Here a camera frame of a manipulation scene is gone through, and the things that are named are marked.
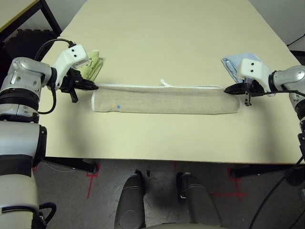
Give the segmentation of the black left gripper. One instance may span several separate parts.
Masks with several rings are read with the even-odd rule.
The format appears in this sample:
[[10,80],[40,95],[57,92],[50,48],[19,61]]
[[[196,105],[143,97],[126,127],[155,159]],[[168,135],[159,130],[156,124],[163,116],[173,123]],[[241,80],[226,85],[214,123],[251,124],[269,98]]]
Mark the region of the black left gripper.
[[73,103],[78,102],[78,97],[75,92],[76,89],[83,91],[94,91],[99,87],[90,80],[81,80],[81,73],[75,69],[69,69],[66,76],[64,76],[62,84],[60,86],[60,91],[62,93],[67,93],[71,96]]

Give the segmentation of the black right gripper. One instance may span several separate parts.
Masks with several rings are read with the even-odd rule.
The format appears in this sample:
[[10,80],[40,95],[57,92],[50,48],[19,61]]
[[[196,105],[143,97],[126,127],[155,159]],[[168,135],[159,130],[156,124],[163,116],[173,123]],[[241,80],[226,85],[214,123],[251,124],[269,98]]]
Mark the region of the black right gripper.
[[244,82],[226,87],[224,92],[227,94],[245,94],[244,105],[251,106],[251,97],[261,96],[261,94],[264,94],[264,89],[257,80],[245,78]]

